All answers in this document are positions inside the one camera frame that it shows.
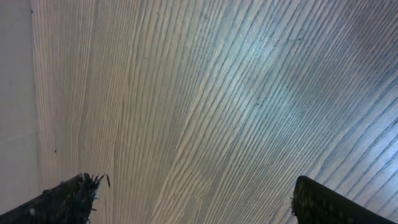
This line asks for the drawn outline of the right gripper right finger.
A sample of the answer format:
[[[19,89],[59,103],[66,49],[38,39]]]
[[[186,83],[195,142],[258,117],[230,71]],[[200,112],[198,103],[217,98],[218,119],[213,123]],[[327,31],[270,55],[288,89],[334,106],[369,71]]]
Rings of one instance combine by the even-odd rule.
[[[291,209],[298,224],[394,224],[304,175],[296,180]]]

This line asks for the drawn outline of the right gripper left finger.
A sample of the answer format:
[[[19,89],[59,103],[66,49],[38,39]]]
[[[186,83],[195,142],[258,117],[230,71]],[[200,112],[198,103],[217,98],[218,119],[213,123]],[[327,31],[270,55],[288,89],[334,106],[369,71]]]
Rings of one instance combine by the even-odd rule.
[[[1,224],[87,224],[100,183],[109,175],[81,173],[45,189],[26,203],[1,215]]]

